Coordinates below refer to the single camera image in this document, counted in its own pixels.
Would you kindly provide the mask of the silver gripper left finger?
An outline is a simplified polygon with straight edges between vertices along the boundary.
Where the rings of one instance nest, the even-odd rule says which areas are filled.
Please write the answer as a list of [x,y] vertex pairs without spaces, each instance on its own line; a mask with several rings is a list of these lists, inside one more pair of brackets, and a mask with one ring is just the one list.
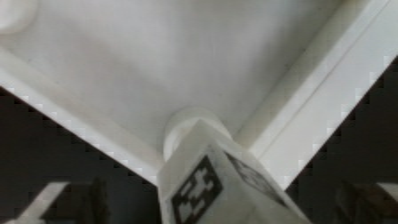
[[110,224],[106,182],[50,182],[5,224]]

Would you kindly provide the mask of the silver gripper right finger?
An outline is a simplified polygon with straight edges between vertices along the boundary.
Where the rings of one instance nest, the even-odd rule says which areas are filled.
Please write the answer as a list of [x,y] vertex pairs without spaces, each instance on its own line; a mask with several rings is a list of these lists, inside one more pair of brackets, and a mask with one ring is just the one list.
[[336,192],[336,224],[398,224],[398,184],[344,182]]

